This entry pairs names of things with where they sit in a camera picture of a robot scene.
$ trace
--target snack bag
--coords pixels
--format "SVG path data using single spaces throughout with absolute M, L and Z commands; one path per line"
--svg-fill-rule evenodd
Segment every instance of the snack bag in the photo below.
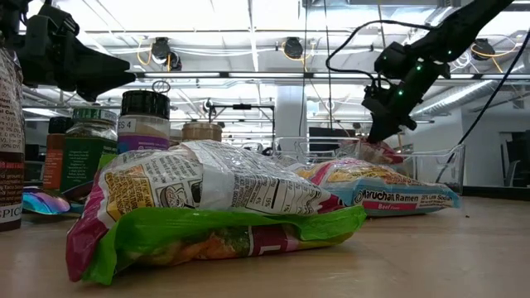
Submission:
M 342 243 L 365 216 L 362 207 L 345 208 L 265 156 L 187 142 L 107 161 L 68 233 L 66 261 L 72 281 L 110 284 L 133 263 L 176 265 Z
M 347 206 L 362 205 L 368 216 L 425 214 L 460 207 L 458 195 L 446 185 L 421 183 L 389 167 L 354 158 L 309 167 L 292 164 L 289 169 L 339 196 Z

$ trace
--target jar lid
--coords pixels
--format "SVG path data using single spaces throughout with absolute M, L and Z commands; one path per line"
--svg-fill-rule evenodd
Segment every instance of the jar lid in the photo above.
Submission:
M 123 94 L 122 116 L 132 113 L 151 114 L 169 120 L 169 98 L 157 92 L 132 90 Z
M 48 124 L 48 133 L 65 133 L 74 125 L 70 117 L 53 117 Z
M 111 123 L 118 121 L 118 115 L 101 108 L 74 108 L 74 120 L 104 120 Z
M 221 126 L 213 123 L 186 123 L 182 127 L 182 130 L 185 129 L 211 129 L 214 131 L 223 131 Z

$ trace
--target table surface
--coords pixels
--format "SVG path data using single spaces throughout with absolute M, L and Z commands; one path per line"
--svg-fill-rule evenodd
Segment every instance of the table surface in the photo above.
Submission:
M 369 219 L 332 248 L 134 270 L 111 286 L 68 281 L 72 220 L 0 233 L 1 297 L 523 297 L 530 203 L 464 198 L 462 210 Z

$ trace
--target jar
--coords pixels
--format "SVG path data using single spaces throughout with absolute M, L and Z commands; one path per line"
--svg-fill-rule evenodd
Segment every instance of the jar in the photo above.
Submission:
M 74 126 L 65 134 L 63 170 L 60 191 L 67 199 L 78 199 L 90 193 L 99 159 L 116 154 L 118 116 L 96 108 L 74 109 Z
M 0 231 L 20 228 L 24 187 L 22 72 L 0 49 Z
M 187 123 L 182 128 L 184 142 L 197 140 L 214 140 L 221 142 L 223 129 L 213 123 Z
M 50 118 L 48 136 L 46 137 L 46 160 L 44 162 L 42 179 L 42 186 L 46 190 L 59 190 L 60 188 L 65 134 L 72 125 L 74 125 L 74 122 L 70 117 Z
M 118 121 L 118 153 L 131 150 L 167 150 L 170 142 L 170 99 L 157 92 L 127 91 Z

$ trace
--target black robotic arm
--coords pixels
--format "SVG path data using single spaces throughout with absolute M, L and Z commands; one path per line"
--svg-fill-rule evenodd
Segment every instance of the black robotic arm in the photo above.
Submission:
M 101 93 L 136 79 L 126 72 L 127 61 L 84 46 L 76 38 L 80 27 L 70 14 L 44 4 L 26 19 L 30 1 L 0 0 L 3 47 L 17 53 L 25 85 L 53 85 L 93 102 Z M 20 22 L 26 24 L 24 36 L 18 34 Z
M 399 79 L 388 89 L 372 84 L 365 90 L 363 106 L 372 112 L 370 142 L 380 142 L 400 132 L 416 129 L 409 113 L 422 102 L 438 76 L 450 78 L 448 62 L 458 59 L 475 41 L 480 30 L 513 0 L 475 0 L 448 16 L 420 40 L 403 46 L 393 42 L 376 59 L 375 71 Z

